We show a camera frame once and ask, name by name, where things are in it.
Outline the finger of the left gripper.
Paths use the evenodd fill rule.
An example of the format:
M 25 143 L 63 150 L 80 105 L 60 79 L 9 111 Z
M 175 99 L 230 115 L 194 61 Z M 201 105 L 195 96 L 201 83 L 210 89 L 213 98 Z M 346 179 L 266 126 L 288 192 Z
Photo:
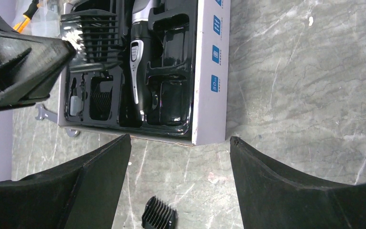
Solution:
M 68 41 L 18 33 L 0 16 L 0 111 L 47 100 L 75 54 Z

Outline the black comb guard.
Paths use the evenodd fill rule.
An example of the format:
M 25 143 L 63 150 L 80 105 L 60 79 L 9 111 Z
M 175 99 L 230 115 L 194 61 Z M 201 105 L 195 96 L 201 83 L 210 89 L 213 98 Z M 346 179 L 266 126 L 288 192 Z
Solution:
M 112 104 L 112 80 L 93 77 L 90 93 L 90 117 L 93 120 L 109 119 Z
M 175 229 L 177 225 L 177 211 L 165 202 L 151 197 L 146 203 L 142 215 L 144 229 Z
M 115 13 L 91 9 L 61 15 L 61 38 L 76 50 L 71 73 L 106 71 L 122 63 L 125 49 Z

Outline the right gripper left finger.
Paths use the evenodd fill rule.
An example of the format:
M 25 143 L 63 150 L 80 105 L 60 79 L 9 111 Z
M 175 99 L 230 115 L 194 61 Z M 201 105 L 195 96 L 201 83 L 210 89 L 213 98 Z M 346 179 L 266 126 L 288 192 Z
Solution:
M 131 138 L 109 143 L 18 181 L 0 181 L 0 229 L 110 229 Z

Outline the white hair clipper box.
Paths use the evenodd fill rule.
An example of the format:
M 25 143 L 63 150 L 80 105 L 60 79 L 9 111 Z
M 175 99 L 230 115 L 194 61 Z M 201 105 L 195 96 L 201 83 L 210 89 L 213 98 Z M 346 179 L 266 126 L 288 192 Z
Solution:
M 111 135 L 182 145 L 225 140 L 230 6 L 228 0 L 160 0 L 149 16 L 153 42 L 146 68 L 152 104 L 142 122 L 132 96 L 130 42 L 135 0 L 69 0 L 63 14 L 99 9 L 115 13 L 125 45 L 122 63 L 106 71 L 85 72 L 83 121 L 70 116 L 72 89 L 81 98 L 81 74 L 65 67 L 60 76 L 58 125 Z M 112 80 L 109 119 L 90 117 L 93 77 Z

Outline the black silver hair clipper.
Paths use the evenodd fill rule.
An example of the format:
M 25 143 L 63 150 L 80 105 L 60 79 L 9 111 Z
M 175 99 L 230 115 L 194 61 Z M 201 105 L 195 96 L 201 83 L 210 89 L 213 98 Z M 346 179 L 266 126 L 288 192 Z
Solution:
M 152 94 L 146 84 L 146 68 L 153 56 L 151 48 L 153 38 L 148 21 L 151 10 L 158 7 L 159 4 L 159 0 L 136 0 L 132 9 L 129 57 L 132 96 L 136 116 L 142 122 L 145 120 L 145 114 L 152 104 Z

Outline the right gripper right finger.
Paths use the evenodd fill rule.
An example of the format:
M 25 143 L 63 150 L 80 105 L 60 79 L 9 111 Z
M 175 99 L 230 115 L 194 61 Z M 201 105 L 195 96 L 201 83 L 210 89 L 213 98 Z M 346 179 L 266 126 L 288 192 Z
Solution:
M 230 158 L 244 228 L 366 229 L 366 183 L 309 175 L 236 136 Z

